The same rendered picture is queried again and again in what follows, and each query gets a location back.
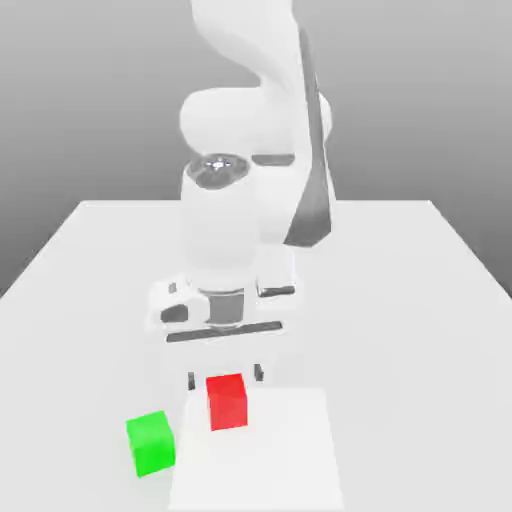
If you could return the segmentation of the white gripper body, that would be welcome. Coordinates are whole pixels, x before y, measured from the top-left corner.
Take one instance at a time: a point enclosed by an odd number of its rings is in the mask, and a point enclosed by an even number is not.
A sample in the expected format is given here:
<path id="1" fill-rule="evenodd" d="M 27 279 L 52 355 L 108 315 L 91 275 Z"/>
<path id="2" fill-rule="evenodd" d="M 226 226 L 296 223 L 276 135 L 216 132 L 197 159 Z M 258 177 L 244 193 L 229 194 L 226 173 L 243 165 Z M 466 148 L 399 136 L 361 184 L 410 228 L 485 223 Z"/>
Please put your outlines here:
<path id="1" fill-rule="evenodd" d="M 285 324 L 280 320 L 229 328 L 203 328 L 166 335 L 170 362 L 185 372 L 244 371 L 274 357 L 281 348 Z"/>

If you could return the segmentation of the small red cube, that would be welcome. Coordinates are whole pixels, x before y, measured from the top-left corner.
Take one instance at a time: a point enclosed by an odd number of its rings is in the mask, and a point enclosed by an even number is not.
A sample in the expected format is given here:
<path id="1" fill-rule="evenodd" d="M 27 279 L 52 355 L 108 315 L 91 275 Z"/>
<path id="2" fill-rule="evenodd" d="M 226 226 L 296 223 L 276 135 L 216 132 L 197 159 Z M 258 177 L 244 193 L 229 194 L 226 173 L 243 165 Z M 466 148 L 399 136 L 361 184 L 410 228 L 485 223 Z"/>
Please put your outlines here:
<path id="1" fill-rule="evenodd" d="M 208 377 L 206 389 L 212 431 L 248 424 L 247 393 L 240 373 Z"/>

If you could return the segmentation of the small green cube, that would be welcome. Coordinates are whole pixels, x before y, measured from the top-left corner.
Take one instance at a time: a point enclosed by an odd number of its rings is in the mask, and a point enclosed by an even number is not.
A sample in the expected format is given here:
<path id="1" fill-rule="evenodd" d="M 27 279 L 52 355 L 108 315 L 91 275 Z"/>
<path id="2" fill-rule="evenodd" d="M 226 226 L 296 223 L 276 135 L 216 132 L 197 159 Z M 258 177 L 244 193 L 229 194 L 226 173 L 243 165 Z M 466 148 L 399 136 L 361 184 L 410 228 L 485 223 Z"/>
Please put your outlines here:
<path id="1" fill-rule="evenodd" d="M 174 433 L 163 410 L 125 422 L 136 475 L 141 478 L 176 463 Z"/>

